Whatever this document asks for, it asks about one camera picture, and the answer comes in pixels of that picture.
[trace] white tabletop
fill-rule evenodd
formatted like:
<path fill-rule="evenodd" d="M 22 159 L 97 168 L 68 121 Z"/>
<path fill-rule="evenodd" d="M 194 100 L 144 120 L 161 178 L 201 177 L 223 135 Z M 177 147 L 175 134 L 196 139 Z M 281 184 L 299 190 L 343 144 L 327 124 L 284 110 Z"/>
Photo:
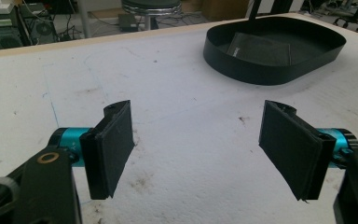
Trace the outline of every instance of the white tabletop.
<path fill-rule="evenodd" d="M 289 16 L 310 20 L 295 14 Z M 90 201 L 75 168 L 84 223 L 335 223 L 343 172 L 319 201 L 298 202 L 258 146 L 265 100 L 314 127 L 358 137 L 358 34 L 332 63 L 280 86 L 222 76 L 203 59 L 216 23 L 0 51 L 0 176 L 59 127 L 93 127 L 131 100 L 134 141 L 113 199 Z"/>

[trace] white table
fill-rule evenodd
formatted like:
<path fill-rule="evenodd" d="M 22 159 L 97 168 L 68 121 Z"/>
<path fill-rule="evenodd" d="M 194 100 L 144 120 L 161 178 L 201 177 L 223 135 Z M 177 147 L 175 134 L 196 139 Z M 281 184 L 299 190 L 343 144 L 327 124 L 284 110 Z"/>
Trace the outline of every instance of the white table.
<path fill-rule="evenodd" d="M 1 50 L 0 176 L 57 128 L 93 127 L 106 105 L 131 100 L 137 147 L 114 199 L 90 201 L 84 169 L 74 169 L 84 223 L 335 223 L 343 172 L 328 171 L 319 201 L 298 202 L 258 135 L 269 99 L 358 137 L 358 34 L 324 23 L 348 40 L 337 59 L 264 87 L 203 60 L 216 24 Z"/>

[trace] computer tower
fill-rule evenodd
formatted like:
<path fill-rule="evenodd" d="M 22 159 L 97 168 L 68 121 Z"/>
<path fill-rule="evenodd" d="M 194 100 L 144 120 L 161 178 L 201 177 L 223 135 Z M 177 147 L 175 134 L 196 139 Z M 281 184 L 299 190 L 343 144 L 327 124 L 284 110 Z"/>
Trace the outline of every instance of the computer tower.
<path fill-rule="evenodd" d="M 58 42 L 54 23 L 42 3 L 23 4 L 20 6 L 20 14 L 32 45 Z"/>
<path fill-rule="evenodd" d="M 29 46 L 29 40 L 14 7 L 9 14 L 0 14 L 0 49 Z"/>

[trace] stool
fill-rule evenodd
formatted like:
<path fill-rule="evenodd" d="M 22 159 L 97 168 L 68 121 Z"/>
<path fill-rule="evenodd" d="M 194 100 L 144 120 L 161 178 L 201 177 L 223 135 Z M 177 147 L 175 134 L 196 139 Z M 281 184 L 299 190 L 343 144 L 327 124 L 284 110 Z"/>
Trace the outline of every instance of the stool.
<path fill-rule="evenodd" d="M 338 17 L 333 24 L 338 25 L 338 21 L 339 20 L 343 20 L 345 21 L 345 23 L 342 25 L 343 28 L 347 28 L 348 27 L 348 23 L 356 23 L 358 24 L 358 8 L 356 10 L 356 12 L 354 13 L 353 16 L 342 16 L 342 17 Z"/>
<path fill-rule="evenodd" d="M 182 8 L 180 0 L 121 0 L 121 5 L 128 13 L 145 17 L 145 30 L 158 29 L 157 16 L 172 15 Z"/>

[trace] black oval tray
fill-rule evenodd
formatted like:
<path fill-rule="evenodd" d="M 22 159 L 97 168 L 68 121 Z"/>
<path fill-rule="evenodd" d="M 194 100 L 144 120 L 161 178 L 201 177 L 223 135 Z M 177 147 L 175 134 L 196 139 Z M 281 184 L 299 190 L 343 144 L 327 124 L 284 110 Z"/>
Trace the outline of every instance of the black oval tray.
<path fill-rule="evenodd" d="M 265 65 L 227 54 L 236 33 L 256 35 L 290 45 L 290 65 Z M 216 71 L 257 85 L 280 85 L 336 59 L 346 43 L 321 25 L 285 17 L 268 17 L 215 26 L 208 30 L 203 56 Z"/>

